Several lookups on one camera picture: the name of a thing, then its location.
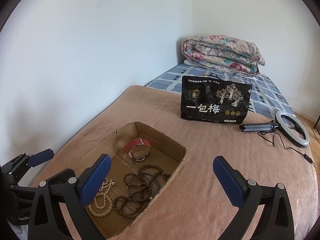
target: power cord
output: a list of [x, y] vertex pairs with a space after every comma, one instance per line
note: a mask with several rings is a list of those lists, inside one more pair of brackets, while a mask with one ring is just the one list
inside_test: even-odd
[[[263, 135], [266, 135], [267, 133], [274, 133], [274, 134], [273, 134], [273, 137], [272, 137], [272, 141], [264, 138]], [[292, 149], [292, 150], [296, 151], [297, 153], [303, 155], [303, 157], [304, 157], [309, 163], [313, 164], [314, 167], [316, 167], [316, 165], [315, 165], [315, 163], [313, 162], [313, 160], [312, 160], [307, 154], [303, 154], [303, 153], [297, 151], [296, 149], [294, 149], [294, 148], [292, 148], [292, 147], [287, 147], [287, 148], [286, 148], [286, 147], [284, 146], [284, 142], [283, 142], [283, 140], [282, 140], [282, 138], [281, 138], [281, 135], [280, 135], [278, 132], [275, 132], [275, 131], [271, 131], [271, 132], [258, 132], [257, 134], [258, 134], [261, 138], [263, 138], [264, 140], [272, 143], [273, 147], [275, 147], [275, 136], [276, 136], [276, 134], [279, 135], [280, 140], [281, 140], [282, 145], [283, 145], [283, 148], [284, 148], [285, 150]]]

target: folded quilt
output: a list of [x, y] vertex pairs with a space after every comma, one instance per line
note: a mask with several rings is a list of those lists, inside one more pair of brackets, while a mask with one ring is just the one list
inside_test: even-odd
[[213, 68], [227, 73], [257, 76], [265, 60], [258, 47], [248, 41], [223, 35], [195, 35], [182, 44], [185, 64]]

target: black snack package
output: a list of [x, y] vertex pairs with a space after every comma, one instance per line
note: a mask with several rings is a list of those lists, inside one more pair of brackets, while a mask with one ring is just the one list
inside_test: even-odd
[[252, 85], [213, 77], [182, 77], [181, 118], [241, 124], [248, 113]]

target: white wall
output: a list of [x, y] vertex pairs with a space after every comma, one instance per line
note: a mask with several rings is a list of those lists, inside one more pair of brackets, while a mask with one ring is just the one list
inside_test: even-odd
[[23, 0], [0, 33], [0, 163], [57, 151], [128, 86], [175, 66], [191, 12], [191, 0]]
[[254, 42], [269, 76], [289, 104], [320, 114], [320, 27], [302, 0], [193, 0], [194, 33]]

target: blue checkered bed sheet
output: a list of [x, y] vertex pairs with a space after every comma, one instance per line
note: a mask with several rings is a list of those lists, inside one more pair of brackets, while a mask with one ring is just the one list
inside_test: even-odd
[[251, 84], [252, 93], [249, 105], [249, 111], [251, 112], [262, 114], [271, 119], [274, 119], [278, 110], [284, 110], [294, 114], [287, 100], [285, 100], [276, 85], [270, 80], [270, 78], [262, 74], [257, 77], [245, 78], [218, 70], [180, 64], [162, 74], [160, 77], [152, 80], [145, 86], [181, 94], [181, 82], [183, 75], [202, 77], [203, 74], [216, 74], [222, 80]]

